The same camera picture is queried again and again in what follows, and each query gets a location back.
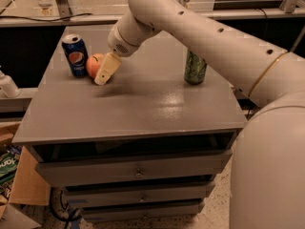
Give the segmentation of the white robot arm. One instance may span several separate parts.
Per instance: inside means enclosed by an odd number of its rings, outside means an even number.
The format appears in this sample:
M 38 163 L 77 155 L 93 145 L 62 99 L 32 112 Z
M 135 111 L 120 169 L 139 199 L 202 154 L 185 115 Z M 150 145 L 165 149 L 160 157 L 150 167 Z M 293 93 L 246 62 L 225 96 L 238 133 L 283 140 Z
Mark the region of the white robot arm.
M 112 52 L 130 56 L 166 31 L 260 108 L 232 157 L 230 229 L 305 229 L 305 59 L 177 0 L 128 5 L 109 34 Z

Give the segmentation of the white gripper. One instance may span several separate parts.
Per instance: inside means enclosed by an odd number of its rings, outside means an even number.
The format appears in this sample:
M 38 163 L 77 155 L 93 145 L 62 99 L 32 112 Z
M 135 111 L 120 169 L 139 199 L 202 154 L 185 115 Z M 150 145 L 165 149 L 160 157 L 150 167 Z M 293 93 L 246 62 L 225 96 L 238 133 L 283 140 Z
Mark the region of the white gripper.
M 108 46 L 112 52 L 108 52 L 101 60 L 94 82 L 97 85 L 105 85 L 121 65 L 121 57 L 131 56 L 139 47 L 126 42 L 120 35 L 118 24 L 115 24 L 108 36 Z

